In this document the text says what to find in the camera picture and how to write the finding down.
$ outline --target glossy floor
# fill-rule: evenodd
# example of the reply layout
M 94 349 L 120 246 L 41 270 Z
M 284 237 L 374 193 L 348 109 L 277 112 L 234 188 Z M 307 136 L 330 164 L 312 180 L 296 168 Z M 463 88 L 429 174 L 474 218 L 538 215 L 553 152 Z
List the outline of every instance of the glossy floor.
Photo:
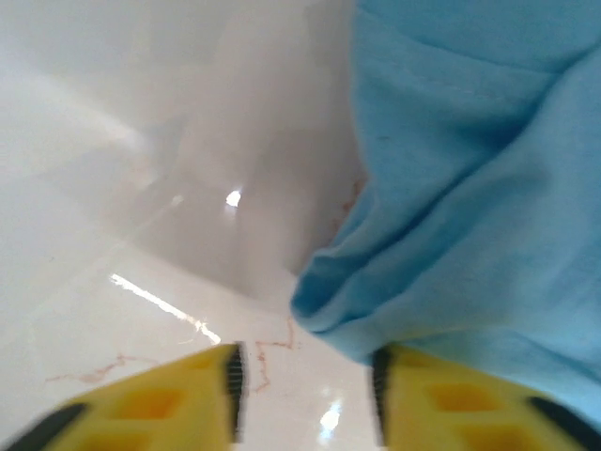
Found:
M 364 368 L 287 313 L 362 179 L 350 7 L 0 5 L 0 441 L 67 397 L 242 340 L 240 449 L 375 448 Z

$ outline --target light blue fabric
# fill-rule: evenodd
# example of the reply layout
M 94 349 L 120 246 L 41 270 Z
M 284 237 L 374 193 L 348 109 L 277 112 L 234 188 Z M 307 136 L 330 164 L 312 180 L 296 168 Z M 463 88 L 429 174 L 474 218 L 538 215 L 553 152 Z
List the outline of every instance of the light blue fabric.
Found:
M 403 342 L 526 383 L 601 428 L 600 41 L 599 1 L 360 0 L 370 179 L 298 323 L 357 361 Z

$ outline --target black rubber edge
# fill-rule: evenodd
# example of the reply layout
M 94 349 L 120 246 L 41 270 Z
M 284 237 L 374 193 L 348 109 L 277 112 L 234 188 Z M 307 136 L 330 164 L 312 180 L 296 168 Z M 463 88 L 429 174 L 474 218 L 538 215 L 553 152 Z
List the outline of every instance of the black rubber edge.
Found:
M 236 350 L 226 364 L 227 394 L 232 403 L 233 442 L 240 443 L 242 438 L 242 398 L 246 394 L 246 375 L 244 365 L 244 345 L 236 343 Z
M 567 435 L 572 437 L 582 449 L 601 450 L 601 435 L 564 406 L 541 397 L 529 397 L 528 402 L 545 418 Z
M 87 409 L 87 404 L 71 404 L 59 411 L 52 412 L 25 432 L 5 451 L 42 451 Z
M 387 348 L 377 350 L 372 357 L 372 392 L 376 404 L 376 416 L 379 422 L 380 446 L 386 446 L 386 410 L 385 398 L 388 385 L 388 374 L 393 356 Z

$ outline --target yellow plastic part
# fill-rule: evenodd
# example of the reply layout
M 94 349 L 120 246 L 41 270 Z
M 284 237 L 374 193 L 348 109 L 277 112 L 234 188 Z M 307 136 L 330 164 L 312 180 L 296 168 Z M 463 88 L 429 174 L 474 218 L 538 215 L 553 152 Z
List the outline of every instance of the yellow plastic part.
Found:
M 383 397 L 390 451 L 576 451 L 526 400 L 530 388 L 391 347 Z
M 229 450 L 235 406 L 225 365 L 236 349 L 212 348 L 71 399 L 66 405 L 89 410 L 44 451 Z

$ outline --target red marble vein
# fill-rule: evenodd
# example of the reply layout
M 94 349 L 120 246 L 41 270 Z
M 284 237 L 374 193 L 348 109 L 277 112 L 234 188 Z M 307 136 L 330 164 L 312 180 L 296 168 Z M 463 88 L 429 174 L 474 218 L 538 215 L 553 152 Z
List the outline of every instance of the red marble vein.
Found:
M 258 350 L 258 354 L 256 356 L 256 360 L 259 361 L 261 365 L 261 378 L 263 381 L 260 385 L 258 385 L 253 391 L 255 393 L 261 393 L 263 390 L 268 388 L 271 385 L 271 379 L 269 375 L 269 365 L 266 358 L 265 348 L 266 347 L 275 347 L 275 348 L 286 348 L 287 350 L 294 349 L 294 326 L 292 325 L 292 317 L 288 317 L 286 321 L 288 325 L 288 339 L 286 342 L 283 341 L 255 341 L 256 349 Z
M 61 376 L 54 376 L 53 378 L 46 379 L 47 382 L 57 381 L 79 381 L 82 383 L 98 383 L 102 382 L 106 376 L 119 366 L 125 366 L 127 362 L 142 362 L 151 366 L 158 365 L 159 362 L 153 359 L 146 359 L 143 357 L 131 357 L 119 353 L 116 360 L 111 364 L 102 368 L 95 369 L 89 373 L 84 374 L 63 374 Z
M 331 222 L 331 228 L 332 228 L 332 231 L 334 232 L 334 234 L 336 234 L 338 232 L 338 230 L 342 226 L 342 223 L 345 221 L 348 214 L 350 213 L 352 208 L 355 206 L 355 203 L 357 202 L 359 195 L 363 191 L 364 186 L 365 186 L 365 180 L 357 180 L 353 183 L 353 191 L 352 191 L 352 195 L 351 195 L 350 199 L 347 202 L 345 202 L 344 204 L 342 204 L 342 212 L 343 212 L 342 219 L 334 219 Z

